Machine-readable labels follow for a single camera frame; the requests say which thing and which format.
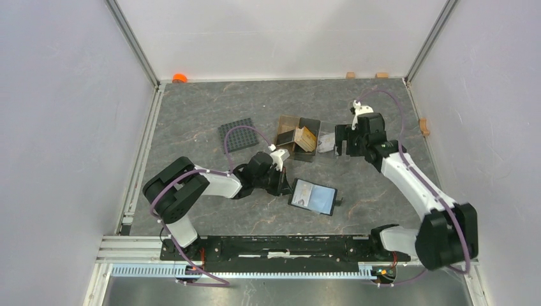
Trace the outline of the black credit card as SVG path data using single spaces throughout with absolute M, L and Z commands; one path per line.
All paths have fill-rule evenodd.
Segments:
M 276 136 L 275 146 L 280 147 L 293 143 L 295 141 L 295 134 L 295 129 L 278 134 Z

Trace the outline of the black card holder wallet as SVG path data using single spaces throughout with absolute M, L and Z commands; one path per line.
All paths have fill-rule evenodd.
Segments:
M 343 198 L 337 198 L 336 188 L 323 186 L 320 184 L 309 182 L 307 180 L 296 178 L 293 181 L 293 187 L 292 187 L 293 192 L 297 184 L 311 184 L 313 186 L 309 205 L 308 207 L 298 207 L 298 206 L 292 205 L 292 197 L 293 197 L 293 193 L 292 193 L 288 200 L 289 206 L 300 208 L 303 210 L 308 210 L 310 212 L 314 212 L 321 215 L 332 216 L 334 213 L 334 208 L 341 206 L 343 202 Z

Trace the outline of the amber and black organizer box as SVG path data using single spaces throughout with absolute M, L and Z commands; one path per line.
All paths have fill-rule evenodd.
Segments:
M 286 149 L 294 160 L 313 162 L 322 122 L 317 119 L 281 115 L 274 145 Z

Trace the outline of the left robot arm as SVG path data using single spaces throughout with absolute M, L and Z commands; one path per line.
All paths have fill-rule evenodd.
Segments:
M 273 196 L 289 195 L 284 162 L 289 151 L 277 149 L 270 154 L 257 152 L 248 163 L 231 172 L 210 170 L 180 157 L 146 183 L 142 191 L 151 205 L 151 214 L 165 225 L 176 240 L 175 250 L 184 259 L 200 253 L 198 233 L 188 212 L 202 196 L 220 196 L 239 200 L 263 189 Z

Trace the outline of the orange card stack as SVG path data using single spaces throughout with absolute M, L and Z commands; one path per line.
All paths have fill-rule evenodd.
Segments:
M 306 127 L 297 127 L 294 143 L 305 152 L 313 152 L 316 150 L 317 137 Z

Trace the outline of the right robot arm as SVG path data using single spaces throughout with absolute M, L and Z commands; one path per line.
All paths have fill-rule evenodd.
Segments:
M 334 131 L 335 154 L 363 157 L 399 189 L 421 221 L 419 229 L 398 224 L 372 229 L 370 255 L 384 260 L 400 252 L 418 258 L 430 271 L 454 269 L 463 262 L 460 272 L 468 273 L 479 252 L 478 218 L 473 205 L 458 203 L 431 182 L 413 162 L 401 139 L 387 138 L 382 114 L 358 114 L 351 124 L 336 125 Z

